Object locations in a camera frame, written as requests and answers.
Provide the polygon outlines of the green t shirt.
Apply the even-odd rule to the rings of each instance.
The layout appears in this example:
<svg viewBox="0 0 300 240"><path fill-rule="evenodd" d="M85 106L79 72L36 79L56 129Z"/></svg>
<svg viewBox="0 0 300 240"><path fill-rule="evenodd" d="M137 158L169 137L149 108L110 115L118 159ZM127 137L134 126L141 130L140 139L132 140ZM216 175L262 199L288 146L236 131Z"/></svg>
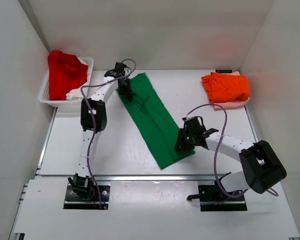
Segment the green t shirt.
<svg viewBox="0 0 300 240"><path fill-rule="evenodd" d="M133 99L120 97L137 126L151 155L164 169L195 153L175 151L179 127L153 88L148 76L140 73L130 80Z"/></svg>

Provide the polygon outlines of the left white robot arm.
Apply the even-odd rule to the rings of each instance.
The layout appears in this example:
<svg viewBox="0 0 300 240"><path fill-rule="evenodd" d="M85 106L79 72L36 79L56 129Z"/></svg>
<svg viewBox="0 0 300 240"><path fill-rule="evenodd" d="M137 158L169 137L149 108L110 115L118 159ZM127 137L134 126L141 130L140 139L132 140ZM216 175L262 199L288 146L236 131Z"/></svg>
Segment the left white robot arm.
<svg viewBox="0 0 300 240"><path fill-rule="evenodd" d="M128 67L125 62L116 62L113 69L108 70L103 81L99 85L92 85L96 91L91 97L83 93L83 100L80 107L80 124L82 127L83 139L80 151L78 167L73 177L68 182L73 193L83 201L90 201L95 198L101 199L101 190L92 173L92 159L96 153L97 144L102 131L107 126L106 103L114 92L119 96L131 101L133 90L131 87L130 75L135 70Z"/></svg>

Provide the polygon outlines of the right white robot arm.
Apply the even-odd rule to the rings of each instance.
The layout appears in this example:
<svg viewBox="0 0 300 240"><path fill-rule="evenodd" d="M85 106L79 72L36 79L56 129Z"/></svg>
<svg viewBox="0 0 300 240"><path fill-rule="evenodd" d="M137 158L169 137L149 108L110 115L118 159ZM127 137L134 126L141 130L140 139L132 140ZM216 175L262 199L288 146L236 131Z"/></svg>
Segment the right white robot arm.
<svg viewBox="0 0 300 240"><path fill-rule="evenodd" d="M182 120L183 127L178 131L174 147L176 152L183 153L195 147L212 151L215 173L219 153L241 164L241 171L214 175L214 184L226 198L239 198L247 190L257 194L277 194L272 187L287 177L287 171L267 141L243 141L226 136L215 128L206 129L200 116L184 117Z"/></svg>

